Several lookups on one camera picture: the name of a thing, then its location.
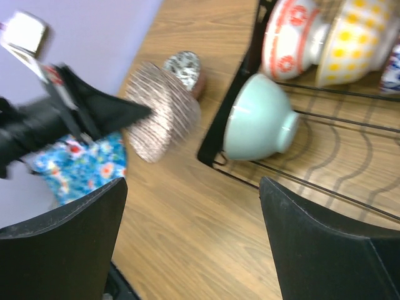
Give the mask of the blue zigzag red bowl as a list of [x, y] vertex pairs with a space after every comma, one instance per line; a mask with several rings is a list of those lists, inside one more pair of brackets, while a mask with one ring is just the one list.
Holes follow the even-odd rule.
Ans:
[[399, 41], [394, 45], [389, 56], [379, 88], [383, 94], [399, 94]]

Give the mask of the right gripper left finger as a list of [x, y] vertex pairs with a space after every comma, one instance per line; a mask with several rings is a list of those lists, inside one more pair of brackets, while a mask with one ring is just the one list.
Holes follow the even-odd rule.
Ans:
[[81, 199], [1, 229], [1, 299], [125, 299], [111, 262], [128, 187], [114, 179]]

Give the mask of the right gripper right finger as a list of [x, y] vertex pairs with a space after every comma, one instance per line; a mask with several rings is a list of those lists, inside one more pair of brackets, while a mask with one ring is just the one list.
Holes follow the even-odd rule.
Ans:
[[399, 231], [316, 204], [269, 177], [259, 197], [283, 299], [399, 299]]

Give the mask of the mint green bowl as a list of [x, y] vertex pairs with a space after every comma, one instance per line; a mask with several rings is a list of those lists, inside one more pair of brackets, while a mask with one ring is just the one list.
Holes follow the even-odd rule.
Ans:
[[285, 153], [293, 143], [299, 118], [278, 84], [256, 73], [245, 82], [232, 105], [222, 150], [228, 159], [238, 161]]

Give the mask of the yellow dotted teal bowl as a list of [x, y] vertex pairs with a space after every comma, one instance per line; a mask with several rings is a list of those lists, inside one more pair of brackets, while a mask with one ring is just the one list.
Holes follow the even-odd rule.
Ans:
[[316, 72], [319, 88], [348, 84], [380, 70], [399, 36], [399, 1], [343, 1]]

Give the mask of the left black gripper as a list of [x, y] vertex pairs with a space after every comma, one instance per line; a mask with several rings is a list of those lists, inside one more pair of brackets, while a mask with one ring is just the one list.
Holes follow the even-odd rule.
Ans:
[[51, 82], [66, 107], [61, 111], [50, 97], [13, 106], [1, 98], [1, 177], [7, 167], [54, 143], [69, 131], [79, 141], [93, 141], [146, 119], [152, 109], [102, 92], [72, 70], [67, 79], [51, 66]]

